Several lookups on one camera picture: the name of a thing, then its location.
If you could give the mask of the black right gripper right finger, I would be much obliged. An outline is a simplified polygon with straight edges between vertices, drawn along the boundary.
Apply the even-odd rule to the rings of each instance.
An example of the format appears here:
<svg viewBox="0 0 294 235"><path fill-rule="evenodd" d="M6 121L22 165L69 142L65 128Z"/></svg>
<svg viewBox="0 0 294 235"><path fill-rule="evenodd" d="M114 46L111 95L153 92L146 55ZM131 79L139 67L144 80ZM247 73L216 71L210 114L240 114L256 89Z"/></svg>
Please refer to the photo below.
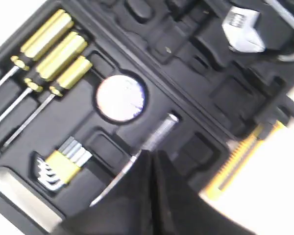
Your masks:
<svg viewBox="0 0 294 235"><path fill-rule="evenodd" d="M153 153L155 235L251 235L253 232L209 206L191 189L166 152Z"/></svg>

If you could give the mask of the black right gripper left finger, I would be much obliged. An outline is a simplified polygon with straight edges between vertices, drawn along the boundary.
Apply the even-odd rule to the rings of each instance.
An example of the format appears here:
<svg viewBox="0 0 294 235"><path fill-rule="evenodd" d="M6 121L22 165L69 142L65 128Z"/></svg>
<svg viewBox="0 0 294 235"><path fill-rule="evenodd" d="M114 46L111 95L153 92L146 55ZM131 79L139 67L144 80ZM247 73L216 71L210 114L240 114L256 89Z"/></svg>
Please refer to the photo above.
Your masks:
<svg viewBox="0 0 294 235"><path fill-rule="evenodd" d="M58 235L151 235L151 154L142 151L130 170L95 205L56 226Z"/></svg>

